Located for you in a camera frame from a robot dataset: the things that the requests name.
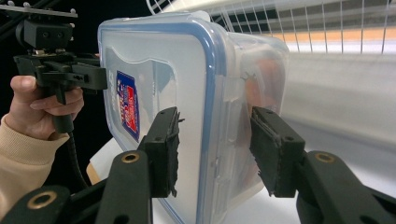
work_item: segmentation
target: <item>plastic food container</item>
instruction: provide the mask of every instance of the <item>plastic food container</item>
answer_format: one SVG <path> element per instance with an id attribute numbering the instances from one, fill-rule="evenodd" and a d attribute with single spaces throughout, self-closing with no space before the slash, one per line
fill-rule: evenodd
<path id="1" fill-rule="evenodd" d="M 135 150 L 156 114 L 177 106 L 177 196 L 161 203 L 178 223 L 219 223 L 263 184 L 249 152 L 253 105 L 280 112 L 286 45 L 227 33 L 194 13 L 103 22 L 98 30 L 109 130 Z"/>

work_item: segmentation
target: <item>human hand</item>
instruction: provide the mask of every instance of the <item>human hand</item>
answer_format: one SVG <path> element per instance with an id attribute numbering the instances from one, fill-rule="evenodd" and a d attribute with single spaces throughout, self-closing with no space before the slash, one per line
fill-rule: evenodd
<path id="1" fill-rule="evenodd" d="M 36 139 L 48 140 L 55 132 L 52 116 L 71 114 L 74 119 L 84 106 L 81 88 L 66 92 L 66 105 L 62 105 L 56 96 L 41 99 L 43 93 L 34 77 L 16 76 L 10 86 L 14 98 L 5 122 L 14 131 Z"/>

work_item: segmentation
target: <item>screw hole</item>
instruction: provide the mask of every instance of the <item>screw hole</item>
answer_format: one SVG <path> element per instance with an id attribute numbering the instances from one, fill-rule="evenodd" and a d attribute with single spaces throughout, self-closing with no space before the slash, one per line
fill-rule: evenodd
<path id="1" fill-rule="evenodd" d="M 125 163 L 131 163 L 139 160 L 139 154 L 129 153 L 122 157 L 121 159 Z"/>
<path id="2" fill-rule="evenodd" d="M 44 191 L 29 200 L 27 207 L 30 209 L 40 209 L 52 203 L 56 199 L 55 191 Z"/>

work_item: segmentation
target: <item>container label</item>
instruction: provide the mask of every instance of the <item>container label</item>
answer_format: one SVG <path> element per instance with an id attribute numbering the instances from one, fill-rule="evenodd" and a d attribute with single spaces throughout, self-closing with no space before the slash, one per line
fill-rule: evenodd
<path id="1" fill-rule="evenodd" d="M 134 78 L 117 71 L 117 94 L 120 99 L 122 127 L 139 142 L 139 103 Z"/>

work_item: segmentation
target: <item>black cable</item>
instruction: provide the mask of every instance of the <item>black cable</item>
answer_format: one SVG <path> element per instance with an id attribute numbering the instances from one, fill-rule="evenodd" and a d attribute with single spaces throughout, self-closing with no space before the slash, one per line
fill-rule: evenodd
<path id="1" fill-rule="evenodd" d="M 74 135 L 73 135 L 73 132 L 70 132 L 68 134 L 69 134 L 70 138 L 67 141 L 67 149 L 69 152 L 70 162 L 71 162 L 73 171 L 76 175 L 76 178 L 78 179 L 79 184 L 82 186 L 83 189 L 86 189 L 88 187 L 88 184 L 85 181 L 84 177 L 82 176 L 81 171 L 79 170 L 77 152 L 76 152 L 76 142 L 74 139 Z"/>

